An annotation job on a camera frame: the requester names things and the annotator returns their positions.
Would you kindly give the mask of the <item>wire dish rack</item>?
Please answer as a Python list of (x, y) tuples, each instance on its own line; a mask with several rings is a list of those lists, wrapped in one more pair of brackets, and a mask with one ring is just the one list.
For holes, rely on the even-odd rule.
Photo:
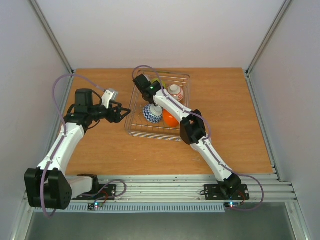
[[(191, 76), (187, 73), (174, 71), (159, 71), (161, 80), (166, 87), (176, 84), (182, 88), (184, 97), (180, 101), (186, 107), (190, 103)], [(131, 136), (152, 139), (180, 141), (180, 127), (171, 127), (163, 120), (159, 123), (151, 123), (143, 115), (143, 108), (148, 104), (136, 86), (133, 87), (129, 108), (131, 113), (125, 120), (125, 130)]]

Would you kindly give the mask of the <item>blue patterned bowl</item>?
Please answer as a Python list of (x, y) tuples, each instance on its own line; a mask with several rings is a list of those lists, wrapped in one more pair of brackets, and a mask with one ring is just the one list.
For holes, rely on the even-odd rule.
[(142, 114), (148, 122), (158, 124), (163, 118), (163, 108), (159, 105), (147, 104), (143, 107)]

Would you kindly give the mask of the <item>orange bowl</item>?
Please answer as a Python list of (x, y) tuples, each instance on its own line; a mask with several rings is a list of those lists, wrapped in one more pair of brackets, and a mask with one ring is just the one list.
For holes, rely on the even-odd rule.
[(163, 121), (171, 128), (176, 128), (180, 123), (167, 110), (162, 111)]

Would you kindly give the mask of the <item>lime green bowl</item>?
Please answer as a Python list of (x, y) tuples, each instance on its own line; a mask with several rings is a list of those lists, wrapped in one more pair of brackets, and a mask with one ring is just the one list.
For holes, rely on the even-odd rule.
[(162, 87), (164, 88), (164, 89), (166, 89), (167, 87), (166, 87), (166, 83), (163, 81), (163, 80), (160, 80), (159, 78), (152, 78), (151, 80), (150, 80), (150, 82), (152, 83), (152, 84), (154, 84), (155, 82), (159, 82), (159, 84), (162, 84)]

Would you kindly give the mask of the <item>red patterned bowl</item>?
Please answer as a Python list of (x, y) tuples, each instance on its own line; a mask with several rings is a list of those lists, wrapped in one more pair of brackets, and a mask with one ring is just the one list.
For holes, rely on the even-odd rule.
[(184, 98), (184, 91), (183, 89), (176, 85), (172, 84), (167, 88), (168, 93), (177, 101), (181, 101)]

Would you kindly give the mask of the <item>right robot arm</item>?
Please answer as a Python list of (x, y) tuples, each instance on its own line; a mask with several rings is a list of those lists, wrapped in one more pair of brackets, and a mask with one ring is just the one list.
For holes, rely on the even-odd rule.
[(234, 197), (242, 184), (241, 179), (232, 172), (213, 147), (211, 136), (205, 127), (206, 121), (201, 112), (184, 106), (170, 95), (160, 82), (151, 83), (144, 74), (136, 76), (133, 83), (145, 101), (162, 107), (179, 121), (180, 138), (206, 161), (216, 178), (223, 198)]

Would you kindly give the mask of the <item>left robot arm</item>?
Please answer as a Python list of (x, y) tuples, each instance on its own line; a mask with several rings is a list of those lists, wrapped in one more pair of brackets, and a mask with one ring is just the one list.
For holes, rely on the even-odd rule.
[(118, 92), (105, 90), (94, 104), (97, 93), (81, 88), (75, 92), (72, 104), (63, 118), (60, 133), (44, 160), (24, 174), (28, 203), (33, 208), (65, 210), (79, 196), (96, 199), (101, 193), (99, 179), (94, 174), (79, 174), (66, 179), (69, 161), (88, 130), (101, 120), (120, 123), (131, 111), (116, 101)]

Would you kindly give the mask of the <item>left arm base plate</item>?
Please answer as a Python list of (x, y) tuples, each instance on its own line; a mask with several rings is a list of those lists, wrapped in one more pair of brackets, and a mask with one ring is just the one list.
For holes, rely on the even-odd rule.
[(99, 184), (99, 187), (96, 190), (92, 190), (90, 192), (83, 193), (72, 200), (96, 200), (99, 198), (105, 199), (108, 196), (107, 200), (114, 200), (117, 193), (117, 185), (116, 184), (108, 184), (103, 187), (103, 184)]

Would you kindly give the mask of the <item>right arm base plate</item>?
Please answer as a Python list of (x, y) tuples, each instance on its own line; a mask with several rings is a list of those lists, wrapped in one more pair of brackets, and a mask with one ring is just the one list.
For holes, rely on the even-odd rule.
[(207, 201), (246, 201), (250, 199), (248, 186), (246, 184), (241, 184), (231, 196), (224, 196), (218, 184), (205, 184), (200, 193), (205, 196)]

